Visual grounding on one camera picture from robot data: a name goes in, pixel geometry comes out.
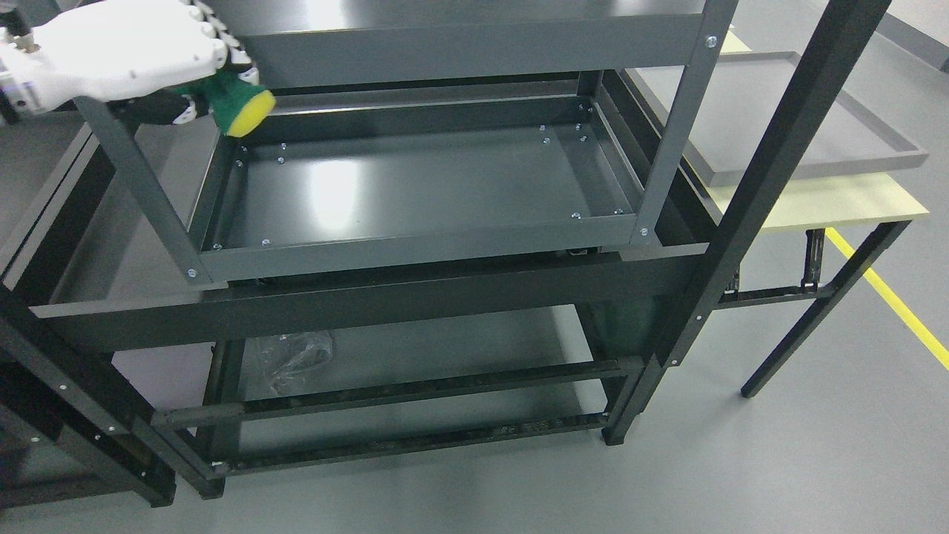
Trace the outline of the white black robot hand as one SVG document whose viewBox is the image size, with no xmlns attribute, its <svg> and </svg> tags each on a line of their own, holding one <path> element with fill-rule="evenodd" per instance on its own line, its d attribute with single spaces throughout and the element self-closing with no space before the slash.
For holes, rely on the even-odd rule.
<svg viewBox="0 0 949 534">
<path fill-rule="evenodd" d="M 257 64 L 203 1 L 99 1 L 28 23 L 2 3 L 2 122 L 13 125 L 84 97 L 136 124 L 182 125 L 171 91 L 234 72 L 262 85 Z"/>
</svg>

